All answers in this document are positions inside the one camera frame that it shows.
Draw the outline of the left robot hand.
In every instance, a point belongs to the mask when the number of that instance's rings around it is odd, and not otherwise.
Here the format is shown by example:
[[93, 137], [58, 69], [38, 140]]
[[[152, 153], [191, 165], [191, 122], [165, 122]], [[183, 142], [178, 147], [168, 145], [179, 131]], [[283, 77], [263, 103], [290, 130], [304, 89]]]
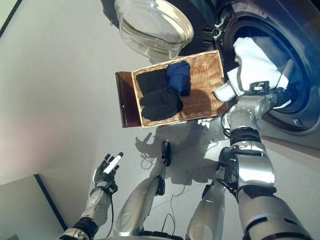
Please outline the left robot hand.
[[115, 179], [117, 170], [119, 169], [119, 161], [123, 158], [124, 153], [119, 152], [116, 156], [108, 153], [94, 171], [92, 180], [95, 187], [111, 183]]

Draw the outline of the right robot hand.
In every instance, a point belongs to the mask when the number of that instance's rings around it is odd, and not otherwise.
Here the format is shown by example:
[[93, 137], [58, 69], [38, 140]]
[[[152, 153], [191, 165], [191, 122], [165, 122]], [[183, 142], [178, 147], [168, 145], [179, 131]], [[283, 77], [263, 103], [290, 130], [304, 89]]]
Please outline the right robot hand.
[[271, 96], [271, 104], [270, 107], [274, 108], [282, 108], [287, 102], [291, 101], [292, 95], [291, 93], [284, 88], [276, 88], [270, 92]]

